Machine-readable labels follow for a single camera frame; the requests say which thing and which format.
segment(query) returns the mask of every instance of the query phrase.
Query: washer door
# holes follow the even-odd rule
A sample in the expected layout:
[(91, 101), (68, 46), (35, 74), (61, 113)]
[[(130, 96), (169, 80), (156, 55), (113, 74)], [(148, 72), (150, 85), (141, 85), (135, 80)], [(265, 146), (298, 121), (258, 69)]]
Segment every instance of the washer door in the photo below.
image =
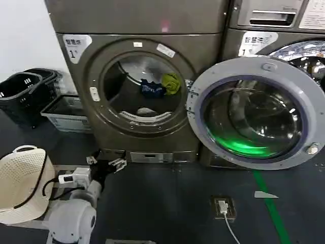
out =
[(304, 71), (266, 56), (206, 70), (187, 99), (201, 142), (240, 166), (275, 170), (301, 164), (325, 143), (325, 94)]
[(184, 104), (194, 71), (161, 43), (115, 42), (91, 59), (86, 74), (83, 86), (93, 112), (123, 133), (156, 137), (187, 124)]

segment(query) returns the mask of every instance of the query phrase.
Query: black laundry basket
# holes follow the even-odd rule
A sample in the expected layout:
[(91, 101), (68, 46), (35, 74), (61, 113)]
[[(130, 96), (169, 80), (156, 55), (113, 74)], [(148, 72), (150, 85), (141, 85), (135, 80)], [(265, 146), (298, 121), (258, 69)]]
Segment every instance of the black laundry basket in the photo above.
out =
[(16, 124), (36, 127), (44, 118), (41, 110), (55, 97), (53, 82), (61, 75), (52, 70), (30, 69), (0, 83), (0, 109)]

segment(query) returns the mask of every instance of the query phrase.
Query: metal frame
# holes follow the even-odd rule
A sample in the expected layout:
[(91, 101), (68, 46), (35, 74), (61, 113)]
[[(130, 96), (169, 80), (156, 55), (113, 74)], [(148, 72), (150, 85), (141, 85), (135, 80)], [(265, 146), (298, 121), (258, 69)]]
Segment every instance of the metal frame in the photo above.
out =
[[(264, 82), (287, 90), (304, 114), (303, 136), (297, 146), (288, 154), (273, 159), (251, 159), (240, 157), (219, 147), (209, 137), (201, 117), (201, 105), (210, 91), (232, 77), (262, 77)], [(306, 153), (306, 148), (318, 143), (321, 149), (325, 137), (325, 94), (322, 89), (304, 72), (289, 64), (266, 56), (241, 57), (214, 65), (205, 71), (193, 84), (187, 100), (187, 115), (190, 125), (202, 143), (218, 156), (243, 167), (277, 170), (290, 168), (309, 160), (314, 155)]]
[(47, 0), (45, 4), (58, 33), (136, 35), (221, 33), (228, 7), (227, 0)]

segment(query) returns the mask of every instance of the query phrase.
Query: green light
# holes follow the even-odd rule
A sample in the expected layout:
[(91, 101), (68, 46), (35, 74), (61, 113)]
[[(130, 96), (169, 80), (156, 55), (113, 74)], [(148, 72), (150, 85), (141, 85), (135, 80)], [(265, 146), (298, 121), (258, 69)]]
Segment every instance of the green light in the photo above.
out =
[(232, 139), (223, 139), (221, 137), (214, 137), (214, 139), (219, 142), (223, 147), (232, 151), (233, 153), (250, 156), (256, 158), (265, 158), (271, 156), (273, 153), (270, 152), (269, 148), (266, 146), (256, 146), (253, 145), (250, 141), (239, 141)]

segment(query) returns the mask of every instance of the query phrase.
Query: label sticker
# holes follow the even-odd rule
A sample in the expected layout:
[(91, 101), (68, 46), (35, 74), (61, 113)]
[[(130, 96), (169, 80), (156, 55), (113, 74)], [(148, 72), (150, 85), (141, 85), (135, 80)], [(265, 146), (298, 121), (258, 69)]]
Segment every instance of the label sticker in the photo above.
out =
[(309, 0), (300, 29), (325, 29), (325, 0)]
[(90, 91), (92, 99), (95, 102), (99, 102), (101, 100), (100, 95), (98, 95), (97, 87), (91, 86), (89, 88), (89, 91)]
[(172, 49), (164, 46), (163, 44), (158, 44), (157, 50), (162, 52), (163, 54), (167, 55), (168, 57), (174, 57), (175, 53)]
[(275, 42), (278, 37), (279, 35), (276, 32), (246, 32), (243, 36), (238, 56), (256, 54)]
[(142, 42), (133, 42), (134, 47), (142, 47)]
[(66, 46), (67, 53), (70, 61), (77, 64), (80, 60), (82, 53), (92, 43), (92, 38), (89, 35), (64, 35), (64, 45)]

